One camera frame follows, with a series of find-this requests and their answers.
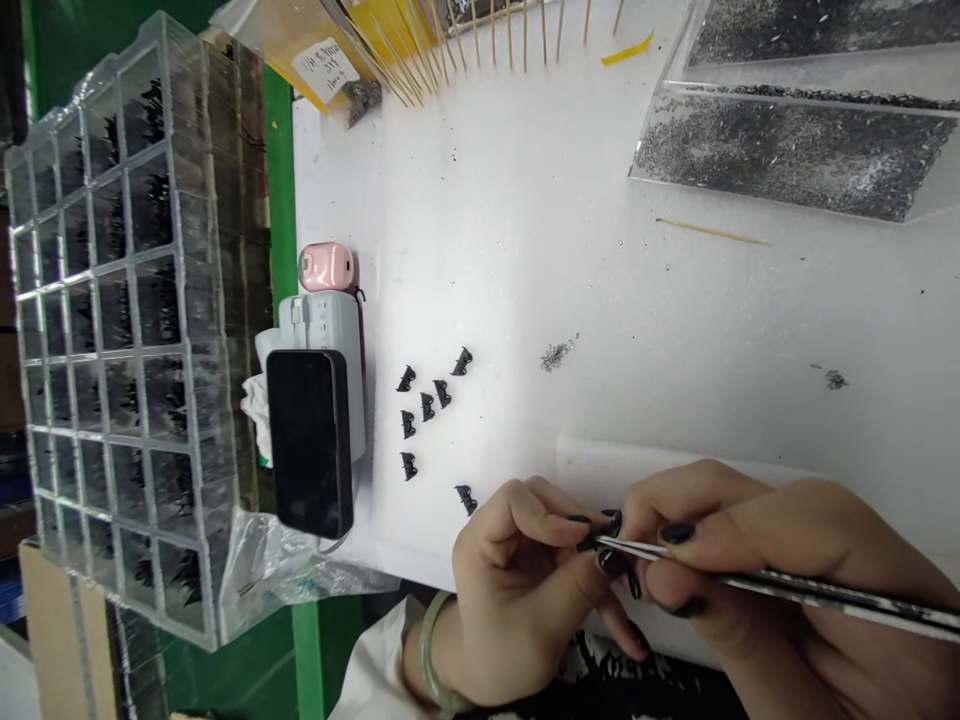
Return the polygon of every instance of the clear acrylic box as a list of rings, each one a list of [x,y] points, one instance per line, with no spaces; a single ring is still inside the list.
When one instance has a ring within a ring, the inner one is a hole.
[[[240,632],[218,610],[232,509],[259,509],[240,382],[273,307],[239,132],[258,61],[231,50],[159,12],[5,157],[41,548],[208,650]]]
[[[957,38],[911,4],[870,37],[781,5],[691,4],[630,176],[897,223],[954,206]]]

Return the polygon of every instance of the label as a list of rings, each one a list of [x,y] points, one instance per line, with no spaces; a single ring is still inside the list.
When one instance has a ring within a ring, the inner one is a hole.
[[[293,59],[293,67],[324,105],[330,103],[345,83],[360,79],[333,38],[308,47]]]

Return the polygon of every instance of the black phone screen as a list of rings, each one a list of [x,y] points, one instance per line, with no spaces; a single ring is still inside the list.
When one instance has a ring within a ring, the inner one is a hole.
[[[346,363],[332,350],[275,350],[267,395],[277,516],[296,530],[342,537],[353,524]]]

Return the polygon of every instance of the white table surface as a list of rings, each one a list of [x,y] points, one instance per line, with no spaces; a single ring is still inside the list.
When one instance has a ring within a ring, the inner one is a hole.
[[[554,477],[561,434],[806,468],[928,552],[960,551],[960,212],[895,226],[629,180],[683,7],[647,3],[614,40],[616,3],[593,3],[584,48],[583,6],[567,3],[559,66],[549,7],[546,70],[537,15],[526,74],[500,23],[497,67],[482,29],[483,68],[426,108],[387,96],[345,132],[294,103],[298,245],[353,248],[367,297],[373,452],[344,556],[452,589],[453,486],[482,502],[508,478]],[[601,65],[651,28],[646,54]],[[461,345],[475,361],[453,378]],[[397,393],[407,364],[414,392]],[[830,390],[831,369],[849,386]],[[422,424],[417,393],[440,378],[454,402]],[[417,417],[407,441],[401,409]],[[417,456],[409,483],[401,450]]]

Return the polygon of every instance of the bracelet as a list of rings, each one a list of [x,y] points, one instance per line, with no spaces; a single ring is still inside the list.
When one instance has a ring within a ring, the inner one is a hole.
[[[440,608],[450,598],[448,592],[438,592],[427,614],[423,618],[423,626],[420,628],[420,669],[423,672],[423,681],[430,696],[441,710],[452,713],[462,713],[473,710],[476,705],[467,700],[460,693],[444,687],[437,678],[437,673],[433,669],[433,661],[430,658],[430,646],[433,640],[433,628],[437,624],[437,616],[440,615]]]

